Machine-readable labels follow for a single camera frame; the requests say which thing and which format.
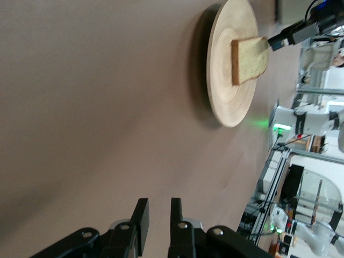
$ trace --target toast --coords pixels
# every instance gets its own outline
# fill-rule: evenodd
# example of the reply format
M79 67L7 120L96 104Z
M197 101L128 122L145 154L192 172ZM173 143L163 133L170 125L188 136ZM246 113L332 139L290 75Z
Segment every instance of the toast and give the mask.
M232 40L232 83L241 85L262 75L268 66L269 45L264 37Z

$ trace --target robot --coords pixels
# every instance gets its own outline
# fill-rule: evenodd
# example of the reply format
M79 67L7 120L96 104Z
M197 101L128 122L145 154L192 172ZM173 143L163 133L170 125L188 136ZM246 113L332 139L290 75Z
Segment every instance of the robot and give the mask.
M114 222L103 235L94 228L82 228L31 258L138 258L148 227L148 198L141 198L130 220ZM168 258L273 258L226 226L204 232L200 221L183 218L180 198L171 199L170 239Z
M344 25L344 0L324 0L309 9L305 19L285 28L280 34L268 40L273 51L284 46L298 44L310 37L323 35ZM294 134L314 134L323 136L329 130L338 130L339 150L344 152L344 110L327 114L298 112L278 106L271 114L274 125L279 130L293 130Z
M344 256L344 238L336 234L327 223L315 223L311 230L300 221L289 220L288 215L276 204L270 214L270 222L281 230L305 240L316 255L327 256L330 244L333 244L338 253Z

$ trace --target round wooden board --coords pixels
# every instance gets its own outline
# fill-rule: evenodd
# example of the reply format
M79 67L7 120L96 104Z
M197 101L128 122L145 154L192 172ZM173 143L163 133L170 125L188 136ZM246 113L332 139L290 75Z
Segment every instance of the round wooden board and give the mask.
M247 0L229 0L220 8L207 52L207 88L216 118L227 127L243 120L256 87L256 79L240 86L232 84L231 42L255 36L258 36L257 21Z

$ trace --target screw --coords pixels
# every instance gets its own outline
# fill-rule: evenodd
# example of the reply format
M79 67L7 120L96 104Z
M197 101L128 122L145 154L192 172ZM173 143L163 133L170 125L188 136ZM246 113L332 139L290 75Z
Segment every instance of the screw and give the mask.
M213 232L215 235L223 235L224 232L221 230L221 228L214 228Z
M85 232L85 233L82 233L82 237L83 238L89 238L92 236L92 233L91 232Z
M121 230L128 230L129 228L129 225L121 225L120 227Z
M181 229L185 229L185 228L188 228L188 224L186 224L185 222L180 222L178 223L178 227Z

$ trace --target white machine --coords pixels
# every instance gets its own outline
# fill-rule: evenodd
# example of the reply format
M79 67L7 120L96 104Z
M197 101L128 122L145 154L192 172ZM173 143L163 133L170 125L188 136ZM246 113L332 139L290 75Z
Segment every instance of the white machine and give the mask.
M285 141L299 134L323 136L330 130L340 129L338 147L339 150L344 152L344 110L319 114L277 106L271 116L270 121L275 129L290 131L289 135L284 139Z
M288 220L288 215L276 204L271 212L270 221L281 230L289 230L292 235L305 240L316 255L327 256L332 243L338 253L344 255L344 238L336 234L329 224L315 223L310 229L300 221Z

